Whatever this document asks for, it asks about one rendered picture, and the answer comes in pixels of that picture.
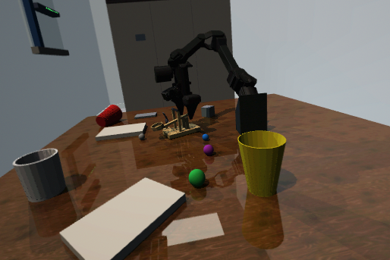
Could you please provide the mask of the green ball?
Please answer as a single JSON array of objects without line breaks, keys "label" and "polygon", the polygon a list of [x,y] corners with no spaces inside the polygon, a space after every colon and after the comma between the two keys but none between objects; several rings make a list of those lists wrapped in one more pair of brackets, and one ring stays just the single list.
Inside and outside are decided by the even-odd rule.
[{"label": "green ball", "polygon": [[205,182],[205,174],[200,169],[194,169],[189,174],[189,181],[193,186],[201,186]]}]

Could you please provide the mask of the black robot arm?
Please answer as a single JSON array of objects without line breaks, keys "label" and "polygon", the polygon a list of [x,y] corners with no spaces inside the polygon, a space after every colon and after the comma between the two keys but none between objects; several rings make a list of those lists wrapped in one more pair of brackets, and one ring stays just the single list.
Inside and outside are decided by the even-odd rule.
[{"label": "black robot arm", "polygon": [[[205,43],[205,39],[212,37],[210,45]],[[257,79],[249,75],[243,68],[238,67],[233,55],[227,47],[227,39],[221,30],[210,30],[207,33],[199,33],[196,38],[190,41],[182,49],[176,49],[170,54],[167,66],[155,66],[155,80],[157,83],[175,80],[188,80],[188,67],[193,67],[187,59],[200,47],[218,52],[229,75],[227,82],[238,96],[258,94],[256,87]],[[175,96],[181,97],[181,91],[177,84],[161,92],[166,101],[170,101]]]}]

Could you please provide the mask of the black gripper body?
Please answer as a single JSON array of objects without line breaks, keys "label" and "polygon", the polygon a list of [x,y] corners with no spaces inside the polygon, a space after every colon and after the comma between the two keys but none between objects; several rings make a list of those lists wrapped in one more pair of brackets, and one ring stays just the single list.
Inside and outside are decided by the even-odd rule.
[{"label": "black gripper body", "polygon": [[182,99],[186,105],[201,102],[201,96],[192,94],[190,91],[190,84],[188,80],[175,80],[174,85],[177,84],[181,91],[181,97],[175,96],[172,100]]}]

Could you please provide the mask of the white rectangular slab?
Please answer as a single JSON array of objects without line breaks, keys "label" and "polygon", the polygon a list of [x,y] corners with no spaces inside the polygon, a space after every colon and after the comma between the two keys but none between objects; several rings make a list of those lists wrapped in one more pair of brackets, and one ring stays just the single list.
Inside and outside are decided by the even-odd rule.
[{"label": "white rectangular slab", "polygon": [[146,123],[128,124],[116,127],[104,127],[96,136],[96,141],[106,139],[117,139],[129,136],[144,134]]},{"label": "white rectangular slab", "polygon": [[123,260],[186,201],[185,193],[143,178],[60,232],[79,260]]}]

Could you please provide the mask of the olive yellow cup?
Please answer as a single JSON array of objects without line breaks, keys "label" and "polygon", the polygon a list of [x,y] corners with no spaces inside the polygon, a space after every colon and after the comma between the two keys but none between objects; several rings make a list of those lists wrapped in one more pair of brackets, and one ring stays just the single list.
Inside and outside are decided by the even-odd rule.
[{"label": "olive yellow cup", "polygon": [[286,138],[270,131],[251,131],[237,140],[248,190],[259,197],[275,195]]}]

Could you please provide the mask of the red plastic cup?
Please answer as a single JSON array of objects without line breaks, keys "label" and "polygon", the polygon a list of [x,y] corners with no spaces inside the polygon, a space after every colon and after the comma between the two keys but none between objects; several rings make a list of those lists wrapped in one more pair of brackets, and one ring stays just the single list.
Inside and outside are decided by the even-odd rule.
[{"label": "red plastic cup", "polygon": [[99,116],[96,117],[96,123],[104,127],[122,118],[122,111],[117,105],[110,105]]}]

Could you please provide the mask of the grey handleless cup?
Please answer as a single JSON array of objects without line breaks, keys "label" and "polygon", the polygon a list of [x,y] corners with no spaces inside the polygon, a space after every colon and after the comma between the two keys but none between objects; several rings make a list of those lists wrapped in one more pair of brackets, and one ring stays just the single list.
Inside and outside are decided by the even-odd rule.
[{"label": "grey handleless cup", "polygon": [[19,157],[13,166],[30,202],[50,199],[66,187],[57,149],[43,149]]}]

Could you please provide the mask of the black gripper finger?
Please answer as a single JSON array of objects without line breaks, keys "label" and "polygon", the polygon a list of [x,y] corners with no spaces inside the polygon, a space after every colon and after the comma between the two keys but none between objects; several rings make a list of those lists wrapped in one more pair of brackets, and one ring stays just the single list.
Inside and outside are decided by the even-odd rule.
[{"label": "black gripper finger", "polygon": [[171,101],[176,104],[177,109],[180,111],[180,115],[183,115],[183,112],[184,112],[183,100],[182,99],[178,99],[178,100],[171,100]]},{"label": "black gripper finger", "polygon": [[189,105],[183,104],[185,107],[187,107],[187,113],[188,113],[188,116],[189,116],[190,120],[193,119],[193,116],[194,116],[194,113],[195,113],[195,111],[197,109],[198,104],[199,104],[199,102],[198,103],[189,104]]}]

